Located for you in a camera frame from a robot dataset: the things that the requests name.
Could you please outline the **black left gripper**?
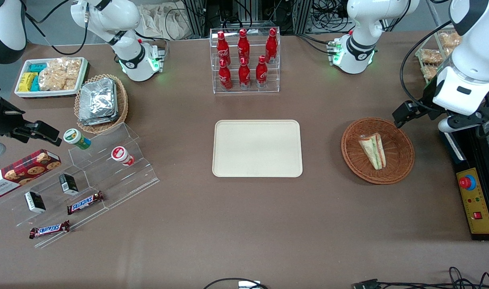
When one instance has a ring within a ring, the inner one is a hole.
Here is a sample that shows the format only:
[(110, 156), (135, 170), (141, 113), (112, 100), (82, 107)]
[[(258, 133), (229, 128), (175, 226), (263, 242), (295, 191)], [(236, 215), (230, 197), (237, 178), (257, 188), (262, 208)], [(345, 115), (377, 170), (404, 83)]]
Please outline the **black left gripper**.
[(473, 113), (462, 114), (435, 103), (434, 97), (442, 90), (442, 86), (442, 84), (438, 85), (434, 78), (425, 86), (420, 106), (413, 101), (404, 101), (396, 108), (392, 113), (396, 128), (402, 128), (407, 122), (423, 116), (435, 120), (444, 113), (447, 117), (439, 121), (439, 130), (464, 130), (489, 123), (489, 92)]

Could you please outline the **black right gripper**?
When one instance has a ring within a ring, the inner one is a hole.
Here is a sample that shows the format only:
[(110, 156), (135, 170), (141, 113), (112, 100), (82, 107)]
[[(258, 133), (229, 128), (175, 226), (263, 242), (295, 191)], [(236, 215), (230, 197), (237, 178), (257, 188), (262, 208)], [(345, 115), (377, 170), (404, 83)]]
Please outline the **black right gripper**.
[(49, 142), (54, 146), (61, 145), (59, 130), (43, 121), (26, 123), (23, 117), (25, 113), (0, 97), (0, 136), (12, 137), (22, 143), (28, 143), (32, 138)]

